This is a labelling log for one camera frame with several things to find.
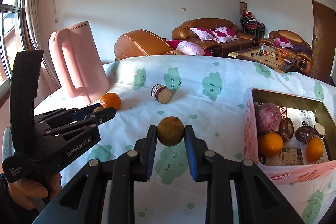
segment kettle handle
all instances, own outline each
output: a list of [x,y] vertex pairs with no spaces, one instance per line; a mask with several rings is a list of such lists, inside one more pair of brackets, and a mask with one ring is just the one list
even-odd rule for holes
[[[77,63],[75,62],[76,59],[74,57],[67,29],[62,29],[51,34],[49,39],[49,50],[61,86],[65,89],[68,96],[74,98],[83,95],[85,92],[83,88],[83,80],[81,79]],[[78,88],[76,88],[72,82],[63,50],[66,51],[66,54],[69,57],[69,64],[72,66],[75,75],[78,75],[81,82],[81,86]]]

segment green cloud print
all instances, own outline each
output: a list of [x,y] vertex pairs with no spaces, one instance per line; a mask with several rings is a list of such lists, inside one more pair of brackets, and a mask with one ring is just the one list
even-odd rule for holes
[[314,93],[315,93],[315,98],[323,102],[324,93],[323,93],[323,88],[319,82],[315,82]]
[[260,63],[254,63],[255,70],[257,73],[260,75],[263,75],[265,78],[269,78],[272,74],[270,68],[264,66],[263,64]]
[[115,76],[117,74],[117,69],[119,68],[120,61],[116,61],[113,63],[111,68],[111,73]]
[[323,201],[323,192],[316,190],[315,194],[309,197],[308,205],[302,213],[302,220],[305,224],[313,224],[319,215],[321,204]]
[[87,161],[92,159],[99,159],[101,162],[105,162],[111,159],[111,157],[115,157],[111,153],[112,146],[108,145],[99,145],[98,148],[93,149],[89,156],[87,157]]
[[161,152],[161,158],[155,165],[155,171],[162,178],[163,184],[171,184],[174,178],[183,175],[187,168],[188,160],[184,142],[165,147]]
[[145,68],[138,69],[138,73],[134,76],[133,90],[138,90],[146,83],[147,75]]
[[203,78],[202,85],[204,88],[203,94],[209,96],[210,100],[215,101],[223,88],[221,74],[219,72],[209,73],[209,76]]
[[175,93],[182,85],[182,80],[177,70],[178,68],[169,68],[164,75],[165,85],[172,93]]

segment window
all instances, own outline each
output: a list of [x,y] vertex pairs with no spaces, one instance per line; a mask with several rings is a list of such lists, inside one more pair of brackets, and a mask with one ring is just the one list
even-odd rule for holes
[[0,99],[9,91],[15,55],[26,50],[22,26],[22,0],[3,0],[0,4]]

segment pink electric kettle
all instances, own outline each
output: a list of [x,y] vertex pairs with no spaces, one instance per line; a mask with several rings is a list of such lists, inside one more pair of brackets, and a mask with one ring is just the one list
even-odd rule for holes
[[79,104],[89,105],[110,89],[89,22],[53,32],[49,50],[62,88],[69,97],[80,97]]

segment leather armchair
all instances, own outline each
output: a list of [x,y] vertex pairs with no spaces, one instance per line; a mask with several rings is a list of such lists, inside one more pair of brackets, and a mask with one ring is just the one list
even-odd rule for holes
[[[190,30],[190,28],[195,27],[209,30],[214,30],[218,27],[228,27],[235,32],[238,39],[227,43],[218,43],[212,40],[201,41],[199,37],[192,30]],[[221,18],[199,18],[189,20],[181,24],[181,26],[175,28],[172,32],[172,37],[173,39],[193,42],[210,51],[212,55],[220,57],[227,57],[227,54],[230,52],[236,52],[246,48],[254,47],[258,41],[257,37],[254,35],[239,32],[238,26],[234,25],[233,22]]]
[[[302,37],[300,37],[298,34],[291,32],[291,31],[287,31],[287,30],[272,31],[269,33],[268,36],[269,38],[263,38],[259,40],[260,46],[268,45],[271,47],[276,47],[274,39],[279,38],[279,37],[285,37],[293,45],[301,44],[311,50],[310,45]],[[305,52],[297,52],[297,53],[292,52],[292,53],[296,55],[296,58],[297,58],[296,63],[295,63],[295,68],[301,71],[302,73],[308,75],[312,71],[312,68],[313,68],[312,56],[310,56],[309,54]]]
[[161,37],[146,30],[123,34],[114,45],[114,53],[116,61],[135,56],[185,55],[179,50],[173,50]]

